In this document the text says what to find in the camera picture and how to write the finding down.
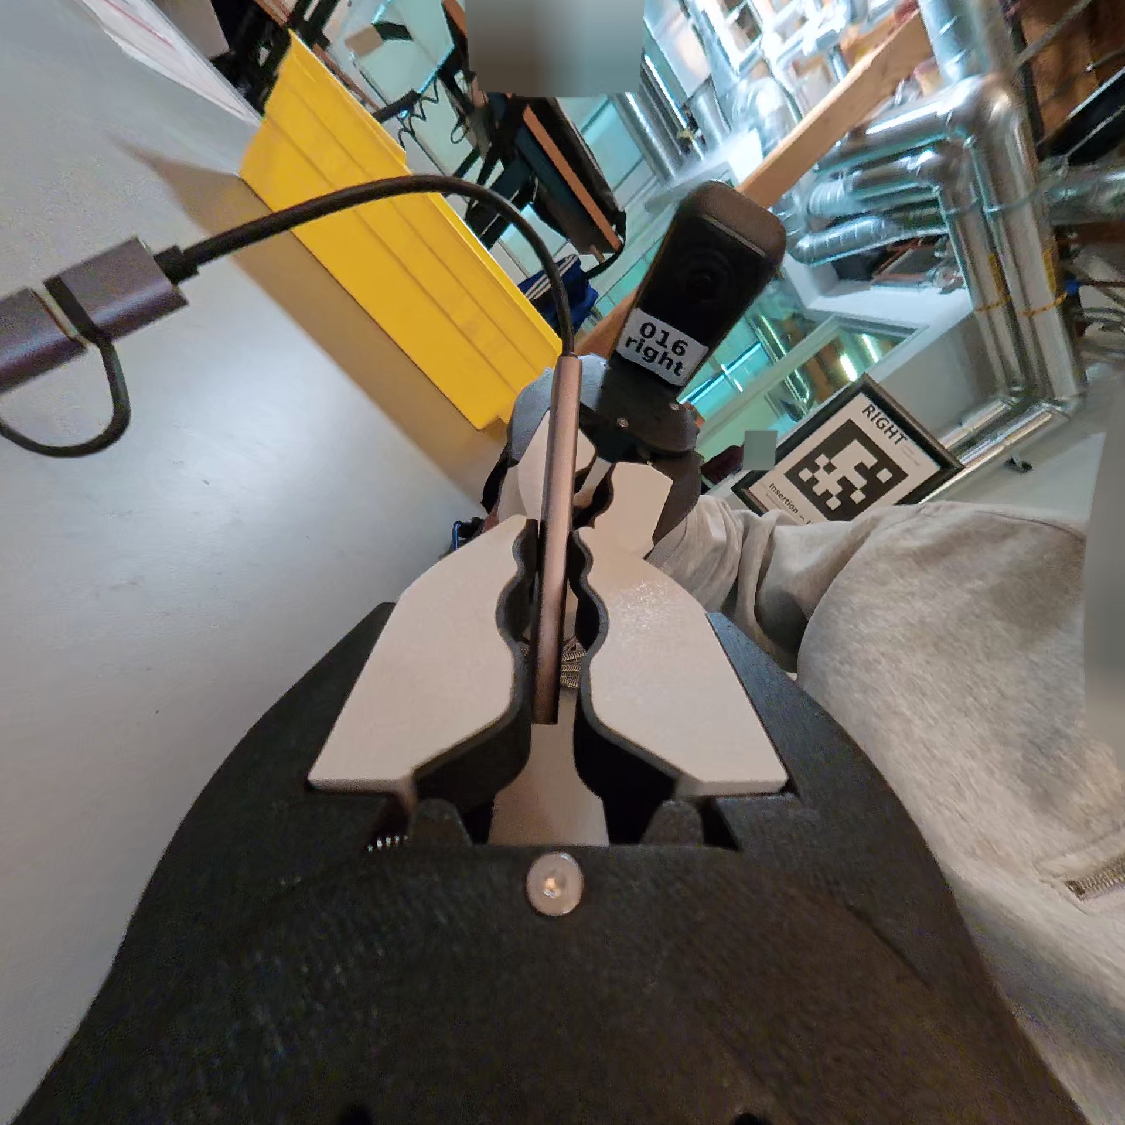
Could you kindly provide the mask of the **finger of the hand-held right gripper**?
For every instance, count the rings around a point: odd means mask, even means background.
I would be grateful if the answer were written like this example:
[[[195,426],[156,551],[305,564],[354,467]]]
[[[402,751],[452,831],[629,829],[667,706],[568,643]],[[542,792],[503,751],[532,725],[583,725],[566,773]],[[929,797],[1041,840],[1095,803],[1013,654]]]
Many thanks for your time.
[[[596,458],[575,488],[575,564],[583,559],[583,527],[631,557],[650,555],[670,490],[672,481],[646,462]]]
[[[519,494],[521,510],[536,521],[542,518],[544,508],[547,438],[549,419],[544,419],[532,434],[527,453],[516,464],[516,486]],[[575,445],[575,512],[583,512],[590,507],[594,494],[601,481],[607,477],[607,473],[609,462],[600,458],[596,454],[594,445],[585,438],[583,432],[579,432]]]

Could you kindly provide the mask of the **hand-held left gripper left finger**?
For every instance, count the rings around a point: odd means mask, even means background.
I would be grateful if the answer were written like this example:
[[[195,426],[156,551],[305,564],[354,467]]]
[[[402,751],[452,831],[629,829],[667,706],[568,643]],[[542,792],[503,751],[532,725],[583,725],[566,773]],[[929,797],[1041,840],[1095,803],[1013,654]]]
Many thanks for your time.
[[[307,782],[391,797],[406,814],[441,799],[471,838],[531,751],[525,631],[536,521],[510,516],[445,555],[395,602]]]

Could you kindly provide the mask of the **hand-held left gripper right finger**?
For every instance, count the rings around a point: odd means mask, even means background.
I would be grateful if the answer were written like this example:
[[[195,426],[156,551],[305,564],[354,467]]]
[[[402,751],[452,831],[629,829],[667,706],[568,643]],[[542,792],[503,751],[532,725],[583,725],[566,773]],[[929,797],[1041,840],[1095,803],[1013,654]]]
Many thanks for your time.
[[[609,838],[642,838],[670,799],[771,797],[788,771],[702,605],[609,533],[572,535],[583,646],[573,762]]]

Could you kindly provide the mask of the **person's right forearm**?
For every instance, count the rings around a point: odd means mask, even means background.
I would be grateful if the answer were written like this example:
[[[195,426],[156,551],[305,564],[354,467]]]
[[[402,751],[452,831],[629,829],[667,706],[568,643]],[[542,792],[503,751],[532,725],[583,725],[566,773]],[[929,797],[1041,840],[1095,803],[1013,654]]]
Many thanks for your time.
[[[970,635],[1050,618],[1080,602],[1086,546],[1086,520],[1020,507],[925,501],[801,525],[704,497],[650,561],[795,672],[817,611],[842,615],[847,637],[909,641],[963,611]]]

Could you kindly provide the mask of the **grey tethered usb adapter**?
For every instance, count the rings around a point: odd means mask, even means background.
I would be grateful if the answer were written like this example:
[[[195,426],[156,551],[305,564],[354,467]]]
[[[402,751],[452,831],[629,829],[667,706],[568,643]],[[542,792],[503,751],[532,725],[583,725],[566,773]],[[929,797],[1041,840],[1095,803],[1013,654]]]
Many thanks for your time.
[[[44,376],[93,346],[102,361],[112,415],[106,428],[84,443],[41,443],[2,419],[2,438],[26,453],[48,458],[85,458],[110,449],[132,421],[130,393],[110,341],[71,337],[43,298],[20,289],[2,298],[2,393]]]

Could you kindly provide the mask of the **wood-edged standing desk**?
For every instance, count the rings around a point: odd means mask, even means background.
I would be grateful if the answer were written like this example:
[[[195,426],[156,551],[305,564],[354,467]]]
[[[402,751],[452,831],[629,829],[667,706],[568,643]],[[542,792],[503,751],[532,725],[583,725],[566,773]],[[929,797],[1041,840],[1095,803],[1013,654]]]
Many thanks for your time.
[[[560,235],[577,253],[607,261],[626,244],[626,214],[586,142],[555,99],[486,95],[460,114],[478,153],[477,181]]]

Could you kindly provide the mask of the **wooden beam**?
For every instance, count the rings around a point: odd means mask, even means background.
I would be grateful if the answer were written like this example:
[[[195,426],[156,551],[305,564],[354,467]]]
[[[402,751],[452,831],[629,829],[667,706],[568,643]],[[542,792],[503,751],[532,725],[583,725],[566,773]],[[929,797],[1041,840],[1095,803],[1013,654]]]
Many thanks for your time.
[[[918,4],[899,2],[883,39],[737,186],[739,194],[763,209],[778,203],[847,132],[870,119],[931,52]]]

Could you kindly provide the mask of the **black framed marker sign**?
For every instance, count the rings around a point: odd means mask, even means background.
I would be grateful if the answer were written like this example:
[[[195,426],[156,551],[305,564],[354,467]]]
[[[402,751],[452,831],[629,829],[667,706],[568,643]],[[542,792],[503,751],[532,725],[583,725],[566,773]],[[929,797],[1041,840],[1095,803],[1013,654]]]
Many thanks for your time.
[[[732,495],[760,516],[851,521],[918,505],[961,471],[961,460],[864,374],[786,434],[769,469],[747,469]]]

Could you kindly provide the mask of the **yellow plastic bin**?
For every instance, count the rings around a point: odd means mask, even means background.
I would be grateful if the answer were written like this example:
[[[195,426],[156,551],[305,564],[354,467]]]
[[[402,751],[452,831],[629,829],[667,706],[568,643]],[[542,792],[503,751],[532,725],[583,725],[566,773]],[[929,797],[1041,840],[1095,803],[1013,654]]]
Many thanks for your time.
[[[290,37],[240,177],[274,212],[408,173],[404,149]],[[294,229],[445,399],[484,430],[555,363],[560,341],[439,196],[369,203]]]

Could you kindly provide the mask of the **person's grey hoodie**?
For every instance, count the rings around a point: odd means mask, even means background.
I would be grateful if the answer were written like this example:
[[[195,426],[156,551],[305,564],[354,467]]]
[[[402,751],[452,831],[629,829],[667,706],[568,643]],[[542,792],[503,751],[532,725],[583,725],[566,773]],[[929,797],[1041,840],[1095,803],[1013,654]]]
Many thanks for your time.
[[[788,527],[799,682],[918,821],[1091,1123],[1123,1123],[1123,767],[1089,730],[1080,521],[963,503]]]

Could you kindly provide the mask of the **silver ventilation ducts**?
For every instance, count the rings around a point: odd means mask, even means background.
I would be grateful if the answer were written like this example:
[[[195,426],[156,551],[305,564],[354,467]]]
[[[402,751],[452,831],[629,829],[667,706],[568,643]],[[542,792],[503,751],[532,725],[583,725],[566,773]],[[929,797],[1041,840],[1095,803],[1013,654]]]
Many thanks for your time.
[[[812,169],[810,218],[790,255],[821,266],[911,237],[946,235],[974,305],[991,399],[942,443],[1019,443],[1086,393],[1039,164],[1015,88],[1000,2],[918,2],[931,58]]]

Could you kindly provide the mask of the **white paper sheet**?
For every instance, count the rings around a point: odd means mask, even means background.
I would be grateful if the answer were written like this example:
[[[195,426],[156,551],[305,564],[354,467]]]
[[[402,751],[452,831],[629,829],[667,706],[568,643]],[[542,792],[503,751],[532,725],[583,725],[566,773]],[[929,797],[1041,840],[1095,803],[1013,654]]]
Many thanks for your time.
[[[89,15],[130,60],[221,108],[231,117],[259,125],[261,114],[234,91],[208,56],[154,2],[76,2],[76,7]]]

